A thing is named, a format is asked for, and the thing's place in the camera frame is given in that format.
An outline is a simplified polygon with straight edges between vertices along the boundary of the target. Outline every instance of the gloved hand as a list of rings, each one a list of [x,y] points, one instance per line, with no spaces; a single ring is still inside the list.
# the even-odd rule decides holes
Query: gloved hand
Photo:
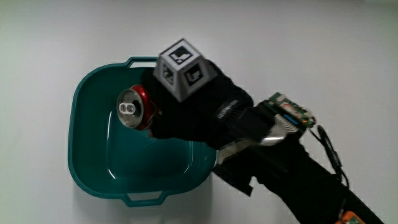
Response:
[[[150,128],[153,137],[201,141],[219,149],[219,143],[214,143],[217,138],[226,134],[233,118],[253,106],[252,98],[244,90],[237,87],[214,63],[209,60],[208,63],[218,75],[181,103],[153,76],[152,70],[141,76],[144,88],[162,110],[161,115],[154,117]],[[220,114],[233,101],[228,113]]]

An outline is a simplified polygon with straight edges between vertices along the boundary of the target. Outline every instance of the white background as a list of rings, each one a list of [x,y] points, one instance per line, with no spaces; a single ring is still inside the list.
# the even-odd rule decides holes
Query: white background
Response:
[[[327,128],[352,190],[398,222],[398,7],[377,1],[0,1],[0,223],[296,223],[255,183],[213,174],[163,205],[80,190],[67,167],[71,98],[91,70],[185,37],[256,102],[276,91]],[[330,170],[323,149],[303,138]]]

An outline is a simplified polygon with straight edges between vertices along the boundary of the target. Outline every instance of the circuit board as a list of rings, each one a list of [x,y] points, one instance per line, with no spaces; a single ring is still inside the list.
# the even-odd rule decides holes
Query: circuit board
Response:
[[[304,129],[312,128],[317,123],[309,110],[297,105],[281,93],[275,93],[264,104],[276,113],[282,113],[292,124]]]

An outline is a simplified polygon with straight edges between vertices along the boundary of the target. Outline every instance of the black cable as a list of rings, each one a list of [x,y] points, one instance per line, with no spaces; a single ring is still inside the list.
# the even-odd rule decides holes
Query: black cable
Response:
[[[338,157],[337,152],[333,148],[333,145],[331,144],[331,141],[330,141],[329,136],[327,135],[326,131],[320,125],[318,125],[317,128],[318,128],[319,137],[310,129],[311,134],[325,148],[326,154],[328,155],[328,158],[329,158],[329,161],[331,163],[332,168],[336,172],[338,180],[341,181],[341,176],[343,176],[345,181],[346,181],[347,192],[346,192],[346,195],[343,198],[343,202],[341,203],[341,208],[340,208],[340,212],[339,212],[339,215],[338,215],[339,221],[341,223],[344,223],[344,221],[343,221],[343,212],[344,212],[344,206],[346,204],[346,198],[347,198],[347,195],[349,193],[349,181],[348,181],[347,175],[344,173],[343,169],[341,168],[343,165],[342,165],[342,163],[340,161],[340,158]]]

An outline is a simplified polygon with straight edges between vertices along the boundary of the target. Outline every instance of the can lid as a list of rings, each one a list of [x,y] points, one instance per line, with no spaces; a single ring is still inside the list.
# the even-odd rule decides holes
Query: can lid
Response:
[[[128,128],[135,128],[140,125],[143,114],[142,99],[139,94],[132,89],[124,90],[118,98],[117,105],[118,117],[120,122]]]

